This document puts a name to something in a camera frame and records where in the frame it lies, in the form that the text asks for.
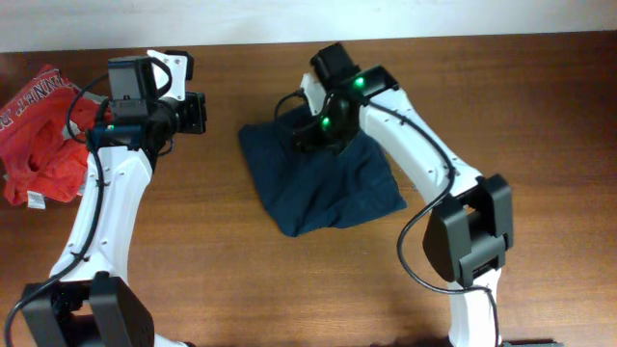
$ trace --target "white wall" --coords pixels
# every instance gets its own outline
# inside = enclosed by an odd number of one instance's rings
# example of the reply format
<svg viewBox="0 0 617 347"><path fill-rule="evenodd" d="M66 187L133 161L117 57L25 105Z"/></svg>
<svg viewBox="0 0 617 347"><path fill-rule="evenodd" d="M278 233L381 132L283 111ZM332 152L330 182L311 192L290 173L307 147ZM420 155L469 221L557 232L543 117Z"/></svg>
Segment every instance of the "white wall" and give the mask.
<svg viewBox="0 0 617 347"><path fill-rule="evenodd" d="M0 0L0 52L615 29L616 0Z"/></svg>

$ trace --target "garment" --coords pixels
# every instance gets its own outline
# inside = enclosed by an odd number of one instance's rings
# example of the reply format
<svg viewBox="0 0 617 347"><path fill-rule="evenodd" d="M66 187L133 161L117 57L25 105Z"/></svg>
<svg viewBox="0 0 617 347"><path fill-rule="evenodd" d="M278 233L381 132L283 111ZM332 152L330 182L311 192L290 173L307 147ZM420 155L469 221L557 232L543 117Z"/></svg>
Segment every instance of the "garment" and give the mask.
<svg viewBox="0 0 617 347"><path fill-rule="evenodd" d="M0 111L0 157L9 175L4 195L11 204L27 201L28 191L63 202L77 195L88 152L67 140L65 120L78 93L58 69L45 66ZM71 120L80 131L94 125L98 105L88 98L77 102Z"/></svg>
<svg viewBox="0 0 617 347"><path fill-rule="evenodd" d="M301 107L280 117L287 126L310 117ZM364 133L339 156L298 153L274 123L245 125L240 145L261 202L282 233L353 227L407 207L379 145Z"/></svg>

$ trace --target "brown table surface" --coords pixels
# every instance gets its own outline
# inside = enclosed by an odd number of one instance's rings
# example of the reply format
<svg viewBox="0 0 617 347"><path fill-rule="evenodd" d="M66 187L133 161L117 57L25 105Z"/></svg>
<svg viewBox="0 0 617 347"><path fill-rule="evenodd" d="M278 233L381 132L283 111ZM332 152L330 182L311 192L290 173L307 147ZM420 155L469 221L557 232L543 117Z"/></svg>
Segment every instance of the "brown table surface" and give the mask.
<svg viewBox="0 0 617 347"><path fill-rule="evenodd" d="M395 242L421 208L394 166L409 208L347 229L284 237L264 211L237 132L268 121L326 43L189 47L189 90L207 95L208 131L177 136L159 161L130 250L132 289L156 330L199 346L368 346L447 335L449 304L405 274ZM516 245L498 305L505 340L617 345L617 34L587 33L346 44L382 64L462 158L503 174L514 192ZM4 103L43 63L78 85L108 59L144 49L0 55ZM95 89L108 93L108 88ZM47 210L0 205L0 310L43 280L67 241L79 201ZM433 283L421 248L406 254ZM16 345L31 345L21 316Z"/></svg>

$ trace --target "green indicator light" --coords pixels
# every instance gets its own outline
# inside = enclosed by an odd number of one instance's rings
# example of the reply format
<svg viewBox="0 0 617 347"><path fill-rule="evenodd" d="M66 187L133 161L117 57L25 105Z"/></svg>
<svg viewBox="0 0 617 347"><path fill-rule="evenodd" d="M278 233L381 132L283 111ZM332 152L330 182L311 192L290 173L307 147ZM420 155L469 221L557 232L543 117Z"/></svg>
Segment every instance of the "green indicator light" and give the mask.
<svg viewBox="0 0 617 347"><path fill-rule="evenodd" d="M364 87L364 77L356 78L356 80L354 81L354 86L356 86L358 88Z"/></svg>

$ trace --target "black cloth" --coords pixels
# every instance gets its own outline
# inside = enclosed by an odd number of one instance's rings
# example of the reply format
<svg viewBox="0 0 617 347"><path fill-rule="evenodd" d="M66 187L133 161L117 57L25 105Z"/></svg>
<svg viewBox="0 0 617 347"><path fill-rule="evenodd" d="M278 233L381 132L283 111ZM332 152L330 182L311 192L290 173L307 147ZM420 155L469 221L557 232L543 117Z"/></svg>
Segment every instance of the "black cloth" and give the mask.
<svg viewBox="0 0 617 347"><path fill-rule="evenodd" d="M291 127L308 107L281 116ZM407 207L379 145L360 132L339 156L298 153L291 135L273 122L245 125L240 145L266 211L282 233L353 227Z"/></svg>

